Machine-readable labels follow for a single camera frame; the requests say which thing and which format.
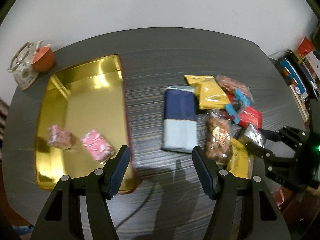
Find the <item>orange pot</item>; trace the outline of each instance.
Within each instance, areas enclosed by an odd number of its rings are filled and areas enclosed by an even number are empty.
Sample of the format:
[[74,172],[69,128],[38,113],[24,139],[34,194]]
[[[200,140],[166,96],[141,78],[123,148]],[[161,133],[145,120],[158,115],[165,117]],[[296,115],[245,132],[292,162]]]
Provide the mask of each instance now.
[[50,45],[37,48],[36,54],[32,59],[32,66],[39,72],[48,72],[54,65],[54,54]]

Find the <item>teapot handle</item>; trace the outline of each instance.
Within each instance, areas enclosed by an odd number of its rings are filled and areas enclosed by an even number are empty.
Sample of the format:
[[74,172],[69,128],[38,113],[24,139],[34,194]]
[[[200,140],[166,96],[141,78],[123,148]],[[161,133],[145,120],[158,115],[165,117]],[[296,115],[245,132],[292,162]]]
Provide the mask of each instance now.
[[33,45],[33,43],[30,43],[30,42],[26,42],[18,51],[17,53],[13,56],[12,60],[11,60],[11,64],[10,64],[10,67],[8,68],[8,72],[12,73],[13,71],[15,71],[17,69],[17,67],[19,65],[16,65],[15,67],[12,67],[12,64],[14,62],[14,60],[19,56],[20,52],[26,47],[30,47],[31,45]]

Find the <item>brown floor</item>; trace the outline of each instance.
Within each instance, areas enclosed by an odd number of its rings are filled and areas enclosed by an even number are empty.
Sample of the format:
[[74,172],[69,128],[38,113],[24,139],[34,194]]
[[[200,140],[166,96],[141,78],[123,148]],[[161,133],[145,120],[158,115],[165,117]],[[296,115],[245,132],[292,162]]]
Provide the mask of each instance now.
[[0,208],[2,209],[7,220],[13,226],[27,226],[30,223],[19,216],[15,211],[11,209],[5,195],[3,176],[2,176],[2,164],[0,163]]

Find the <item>white wall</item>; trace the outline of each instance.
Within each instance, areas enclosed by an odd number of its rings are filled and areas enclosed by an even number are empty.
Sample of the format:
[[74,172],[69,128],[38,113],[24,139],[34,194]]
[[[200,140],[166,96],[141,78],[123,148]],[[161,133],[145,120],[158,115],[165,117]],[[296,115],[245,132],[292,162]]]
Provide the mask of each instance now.
[[57,50],[99,34],[174,26],[242,37],[270,55],[295,48],[316,22],[305,0],[17,0],[0,26],[0,97],[12,100],[6,69],[26,41]]

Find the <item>gold tray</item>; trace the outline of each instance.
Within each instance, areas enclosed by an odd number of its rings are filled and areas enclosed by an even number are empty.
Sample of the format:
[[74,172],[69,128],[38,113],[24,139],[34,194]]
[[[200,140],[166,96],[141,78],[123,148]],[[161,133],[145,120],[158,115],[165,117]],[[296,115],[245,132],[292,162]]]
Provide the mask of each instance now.
[[[71,149],[47,146],[48,127],[57,124],[75,135]],[[103,167],[90,157],[82,138],[96,128],[118,152],[129,145],[120,60],[117,55],[61,70],[49,79],[44,95],[36,137],[36,175],[41,189],[53,189],[64,174],[87,176]],[[136,187],[130,161],[119,193]]]

